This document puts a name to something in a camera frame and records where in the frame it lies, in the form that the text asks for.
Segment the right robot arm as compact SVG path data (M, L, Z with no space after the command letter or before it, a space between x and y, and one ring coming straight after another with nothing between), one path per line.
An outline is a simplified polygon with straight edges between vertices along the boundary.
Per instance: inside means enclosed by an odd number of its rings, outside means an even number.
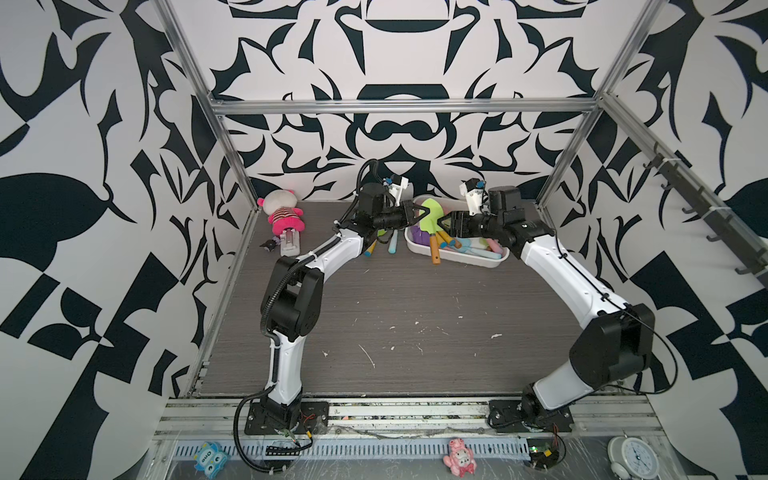
M655 317L600 284L567 252L545 222L530 218L516 187L487 189L479 179L459 188L467 208L439 219L451 236L494 240L535 271L575 316L581 333L567 361L529 385L524 416L556 411L649 367Z

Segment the green shovel yellow handle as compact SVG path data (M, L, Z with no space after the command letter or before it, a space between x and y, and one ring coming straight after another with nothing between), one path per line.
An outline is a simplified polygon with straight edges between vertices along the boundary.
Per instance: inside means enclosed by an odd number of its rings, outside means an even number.
M367 249L366 249L366 250L363 252L363 255L364 255L365 257L370 257L370 256L373 254L373 252L374 252L374 249L375 249L375 247L376 247L376 245L377 245L377 242L378 242L378 240L379 240L379 239L380 239L380 237L381 237L382 235L384 235L385 233L386 233L386 231L385 231L385 230L378 230L378 231L377 231L375 239L374 239L374 240L373 240L373 242L370 244L370 246L369 246L369 247L368 247L368 248L367 248Z

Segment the green shovel orange handle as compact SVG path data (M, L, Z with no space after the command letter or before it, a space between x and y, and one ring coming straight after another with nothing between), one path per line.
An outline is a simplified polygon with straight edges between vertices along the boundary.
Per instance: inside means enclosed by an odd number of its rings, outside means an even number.
M432 198L424 200L421 206L427 210L427 215L420 220L419 228L429 234L431 262L433 265L439 265L441 241L437 235L437 221L443 216L443 209L439 202Z

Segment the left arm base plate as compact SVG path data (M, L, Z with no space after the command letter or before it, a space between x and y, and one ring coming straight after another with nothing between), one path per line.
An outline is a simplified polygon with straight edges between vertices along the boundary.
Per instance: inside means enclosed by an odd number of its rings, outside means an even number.
M249 407L244 432L246 435L267 435L283 430L296 434L324 431L329 410L330 404L324 401L299 399L290 405L278 404L271 399L254 401Z

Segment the light blue toy shovel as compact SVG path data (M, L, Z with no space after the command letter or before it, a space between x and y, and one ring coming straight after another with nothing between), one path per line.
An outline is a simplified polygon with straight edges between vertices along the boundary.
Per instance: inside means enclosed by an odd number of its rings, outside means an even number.
M398 244L398 231L394 230L392 232L391 238L388 243L389 254L395 254L397 252L397 244Z

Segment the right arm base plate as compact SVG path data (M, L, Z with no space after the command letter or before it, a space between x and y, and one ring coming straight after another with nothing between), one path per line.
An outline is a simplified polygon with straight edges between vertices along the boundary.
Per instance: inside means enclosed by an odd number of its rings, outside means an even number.
M526 410L522 400L491 400L486 417L497 433L571 432L574 417L568 407L558 410Z

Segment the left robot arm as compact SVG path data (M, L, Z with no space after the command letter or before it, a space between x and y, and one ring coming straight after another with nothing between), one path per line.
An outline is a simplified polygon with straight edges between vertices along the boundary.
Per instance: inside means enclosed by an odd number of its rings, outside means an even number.
M429 213L406 193L409 180L395 176L358 187L354 205L334 222L334 234L296 258L282 257L273 269L261 306L260 328L270 339L266 405L287 408L301 401L301 365L306 338L320 317L324 283L363 255L378 233L416 225Z

